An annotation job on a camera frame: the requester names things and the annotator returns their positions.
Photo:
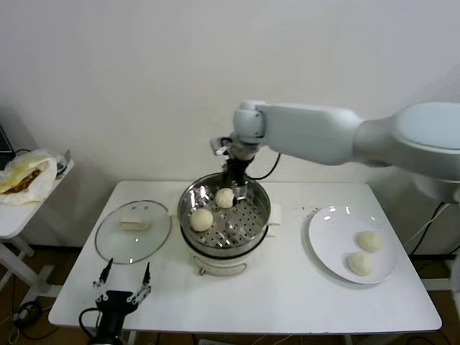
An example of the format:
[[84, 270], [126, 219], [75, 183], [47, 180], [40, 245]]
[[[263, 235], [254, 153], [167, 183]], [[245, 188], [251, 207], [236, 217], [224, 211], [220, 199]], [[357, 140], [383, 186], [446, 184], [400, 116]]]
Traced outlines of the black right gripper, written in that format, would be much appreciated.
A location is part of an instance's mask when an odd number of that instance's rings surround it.
[[248, 183], [245, 179], [245, 172], [251, 160], [227, 160], [225, 171], [225, 183], [232, 185], [234, 193], [233, 205], [245, 201], [248, 193]]

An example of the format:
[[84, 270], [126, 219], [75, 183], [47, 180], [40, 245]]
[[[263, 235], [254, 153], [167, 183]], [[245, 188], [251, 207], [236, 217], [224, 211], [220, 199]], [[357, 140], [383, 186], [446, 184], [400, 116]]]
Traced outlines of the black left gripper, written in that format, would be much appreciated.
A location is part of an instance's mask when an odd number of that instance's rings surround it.
[[132, 295], [128, 291], [118, 291], [106, 289], [111, 266], [111, 258], [108, 264], [102, 269], [97, 280], [93, 281], [95, 291], [95, 301], [98, 310], [101, 312], [101, 320], [98, 325], [97, 336], [120, 336], [122, 333], [125, 318], [138, 309], [144, 299], [152, 291], [150, 284], [150, 263], [147, 263], [146, 270], [142, 279], [141, 288]]

